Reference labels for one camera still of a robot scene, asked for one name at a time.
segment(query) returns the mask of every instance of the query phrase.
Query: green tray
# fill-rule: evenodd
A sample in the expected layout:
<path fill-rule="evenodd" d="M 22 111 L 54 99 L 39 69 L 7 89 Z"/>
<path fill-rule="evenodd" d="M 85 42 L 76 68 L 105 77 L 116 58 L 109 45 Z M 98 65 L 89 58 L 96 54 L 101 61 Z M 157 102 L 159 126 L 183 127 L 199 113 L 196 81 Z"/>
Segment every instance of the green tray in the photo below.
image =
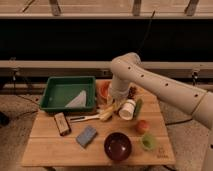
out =
<path fill-rule="evenodd" d="M 65 107 L 82 90 L 86 91 L 85 107 Z M 95 107 L 95 77 L 49 77 L 40 103 L 46 112 L 89 112 Z"/>

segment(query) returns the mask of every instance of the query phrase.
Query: table leg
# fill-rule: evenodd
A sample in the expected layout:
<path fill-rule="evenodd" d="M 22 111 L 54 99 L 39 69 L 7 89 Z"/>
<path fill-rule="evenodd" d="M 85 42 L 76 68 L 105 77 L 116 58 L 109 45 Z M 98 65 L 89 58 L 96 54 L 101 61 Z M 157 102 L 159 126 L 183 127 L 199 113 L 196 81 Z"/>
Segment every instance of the table leg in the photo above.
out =
<path fill-rule="evenodd" d="M 44 167 L 47 171 L 56 171 L 54 167 Z"/>

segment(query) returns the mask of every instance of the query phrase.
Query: black wall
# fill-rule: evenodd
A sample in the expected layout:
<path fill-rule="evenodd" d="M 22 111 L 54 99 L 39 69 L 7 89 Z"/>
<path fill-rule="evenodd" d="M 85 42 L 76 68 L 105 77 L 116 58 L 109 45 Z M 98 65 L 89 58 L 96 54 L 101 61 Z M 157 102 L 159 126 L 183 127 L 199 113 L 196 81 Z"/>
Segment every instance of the black wall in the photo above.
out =
<path fill-rule="evenodd" d="M 111 60 L 137 51 L 149 20 L 0 20 L 0 59 Z M 213 20 L 153 20 L 143 61 L 213 61 Z"/>

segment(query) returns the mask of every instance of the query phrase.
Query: wooden table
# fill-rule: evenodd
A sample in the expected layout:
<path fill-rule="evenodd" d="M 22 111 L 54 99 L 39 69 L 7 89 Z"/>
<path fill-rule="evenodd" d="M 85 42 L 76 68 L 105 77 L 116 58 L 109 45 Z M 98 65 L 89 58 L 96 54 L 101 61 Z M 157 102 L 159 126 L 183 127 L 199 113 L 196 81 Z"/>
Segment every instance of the wooden table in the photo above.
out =
<path fill-rule="evenodd" d="M 59 135 L 55 121 L 43 111 L 39 111 L 35 119 L 29 141 L 22 159 L 22 166 L 111 166 L 114 163 L 104 152 L 104 140 L 112 132 L 125 133 L 132 143 L 132 153 L 128 159 L 119 165 L 164 165 L 174 164 L 175 158 L 160 111 L 157 98 L 138 87 L 137 98 L 143 99 L 143 106 L 137 119 L 145 119 L 150 122 L 150 132 L 158 141 L 156 150 L 144 151 L 139 143 L 138 134 L 134 125 L 136 120 L 125 121 L 114 115 L 107 122 L 90 120 L 71 124 L 72 133 L 66 137 Z M 98 135 L 87 146 L 82 148 L 76 142 L 76 136 L 80 134 L 87 125 L 93 126 Z"/>

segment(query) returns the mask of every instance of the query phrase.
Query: sponge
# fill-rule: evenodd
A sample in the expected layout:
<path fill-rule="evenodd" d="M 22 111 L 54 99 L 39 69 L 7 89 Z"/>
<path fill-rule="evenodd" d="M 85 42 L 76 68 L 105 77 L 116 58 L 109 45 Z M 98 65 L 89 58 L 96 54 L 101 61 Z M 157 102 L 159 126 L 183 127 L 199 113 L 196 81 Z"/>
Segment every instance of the sponge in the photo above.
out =
<path fill-rule="evenodd" d="M 97 131 L 92 126 L 87 126 L 82 133 L 76 137 L 76 141 L 83 147 L 86 148 L 87 145 L 95 138 Z"/>

